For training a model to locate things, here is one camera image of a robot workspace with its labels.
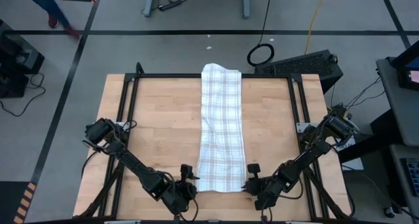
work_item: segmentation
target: screen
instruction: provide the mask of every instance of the screen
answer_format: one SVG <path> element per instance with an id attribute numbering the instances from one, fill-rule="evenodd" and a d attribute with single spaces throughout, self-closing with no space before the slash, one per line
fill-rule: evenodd
<path id="1" fill-rule="evenodd" d="M 419 70 L 419 57 L 416 57 L 413 61 L 408 63 L 406 67 L 417 68 Z"/>
<path id="2" fill-rule="evenodd" d="M 410 79 L 412 82 L 419 83 L 419 71 L 410 71 Z"/>

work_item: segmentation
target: wooden tabletop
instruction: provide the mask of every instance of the wooden tabletop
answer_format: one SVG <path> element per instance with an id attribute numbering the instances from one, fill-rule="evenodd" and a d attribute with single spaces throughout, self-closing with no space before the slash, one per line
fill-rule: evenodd
<path id="1" fill-rule="evenodd" d="M 98 118 L 115 120 L 124 75 L 108 75 Z M 320 122 L 327 114 L 323 92 L 317 75 L 303 75 L 304 91 L 312 122 Z M 128 113 L 132 84 L 127 94 L 124 118 Z M 294 86 L 296 99 L 298 88 Z M 303 121 L 300 101 L 299 116 Z M 196 169 L 200 149 L 201 79 L 142 78 L 136 98 L 135 127 L 128 149 L 144 164 L 167 171 L 180 179 L 181 164 Z M 285 79 L 243 79 L 242 118 L 246 164 L 259 163 L 260 176 L 269 176 L 283 162 L 299 155 L 295 123 Z M 98 154 L 87 164 L 81 181 L 74 214 L 80 214 L 102 188 L 108 156 Z M 337 154 L 334 151 L 319 158 L 323 185 L 343 212 L 350 205 Z M 287 196 L 298 196 L 296 185 Z M 316 189 L 316 213 L 321 208 Z M 108 196 L 107 214 L 113 198 Z M 258 221 L 252 197 L 247 193 L 198 193 L 197 220 Z M 185 218 L 192 219 L 196 207 L 191 202 Z M 272 208 L 274 220 L 310 220 L 306 193 L 298 200 L 279 198 Z M 155 202 L 142 188 L 138 178 L 125 169 L 119 201 L 118 219 L 173 219 L 161 201 Z"/>

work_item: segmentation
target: plaid towel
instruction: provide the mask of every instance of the plaid towel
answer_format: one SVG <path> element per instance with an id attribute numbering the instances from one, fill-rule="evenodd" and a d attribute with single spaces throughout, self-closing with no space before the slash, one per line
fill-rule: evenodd
<path id="1" fill-rule="evenodd" d="M 198 191 L 240 192 L 246 181 L 242 74 L 217 64 L 202 71 L 202 132 Z"/>

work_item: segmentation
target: concrete floor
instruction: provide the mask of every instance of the concrete floor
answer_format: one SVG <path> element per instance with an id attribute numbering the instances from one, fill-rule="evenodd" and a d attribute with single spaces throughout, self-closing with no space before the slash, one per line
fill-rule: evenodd
<path id="1" fill-rule="evenodd" d="M 404 30 L 419 30 L 416 1 L 390 0 Z M 307 30 L 317 2 L 272 0 L 266 29 Z M 84 29 L 92 3 L 58 0 L 58 4 L 76 29 Z M 91 30 L 260 30 L 266 11 L 266 0 L 251 0 L 251 18 L 243 20 L 242 0 L 188 0 L 175 9 L 154 11 L 151 18 L 144 18 L 140 13 L 144 4 L 145 0 L 100 0 Z M 46 13 L 30 0 L 0 0 L 0 19 L 14 30 L 49 30 Z M 383 0 L 324 0 L 314 30 L 397 31 L 397 28 Z M 304 52 L 306 36 L 287 33 L 263 38 L 263 42 L 274 45 L 274 60 Z M 253 68 L 247 64 L 246 56 L 260 35 L 90 35 L 78 63 L 73 60 L 79 42 L 66 35 L 24 35 L 24 38 L 45 55 L 41 72 L 45 74 L 47 92 L 32 102 L 20 118 L 0 111 L 0 181 L 31 180 L 69 70 L 77 70 L 26 218 L 26 222 L 32 222 L 72 216 L 81 166 L 87 154 L 87 148 L 81 143 L 84 126 L 96 119 L 107 74 L 132 72 L 136 62 L 141 62 L 148 73 L 199 73 L 210 62 L 251 73 Z M 409 36 L 412 44 L 418 40 L 419 36 Z M 336 104 L 347 103 L 376 79 L 377 59 L 397 56 L 405 46 L 398 35 L 362 32 L 332 35 L 330 32 L 312 36 L 309 52 L 323 49 L 337 54 L 344 72 L 336 84 L 333 96 Z M 255 59 L 262 60 L 266 53 L 260 51 L 256 55 Z M 382 85 L 376 84 L 365 95 L 374 96 L 382 91 Z M 24 98 L 4 100 L 4 103 L 13 111 L 21 111 L 36 93 L 28 90 Z M 331 91 L 326 93 L 325 100 L 330 104 Z M 384 94 L 350 111 L 353 121 L 369 133 L 369 123 L 389 108 Z M 371 155 L 363 160 L 366 173 L 384 184 L 385 174 L 380 176 L 377 172 L 382 170 L 376 162 L 379 158 Z M 352 173 L 345 176 L 357 207 L 356 218 L 410 222 L 405 215 L 385 218 L 381 209 L 388 203 L 373 191 L 368 181 Z"/>

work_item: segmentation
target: electronic device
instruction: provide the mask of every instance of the electronic device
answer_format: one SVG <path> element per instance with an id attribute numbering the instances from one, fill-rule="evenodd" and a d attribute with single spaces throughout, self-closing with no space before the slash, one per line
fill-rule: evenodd
<path id="1" fill-rule="evenodd" d="M 343 76 L 343 72 L 338 66 L 336 55 L 331 54 L 329 50 L 257 65 L 255 73 L 318 74 L 323 93 L 326 93 Z"/>
<path id="2" fill-rule="evenodd" d="M 179 6 L 179 5 L 182 5 L 182 0 L 177 0 L 172 3 L 168 3 L 167 5 L 159 5 L 158 9 L 163 12 L 163 11 L 175 8 L 176 6 Z"/>
<path id="3" fill-rule="evenodd" d="M 419 90 L 419 41 L 390 63 L 397 69 L 401 88 Z"/>
<path id="4" fill-rule="evenodd" d="M 0 62 L 0 98 L 23 97 L 28 81 L 19 69 Z"/>
<path id="5" fill-rule="evenodd" d="M 400 159 L 413 196 L 419 196 L 419 159 Z"/>
<path id="6" fill-rule="evenodd" d="M 19 35 L 5 35 L 12 29 L 0 20 L 0 62 L 7 62 L 23 74 L 36 74 L 44 62 L 44 56 Z"/>

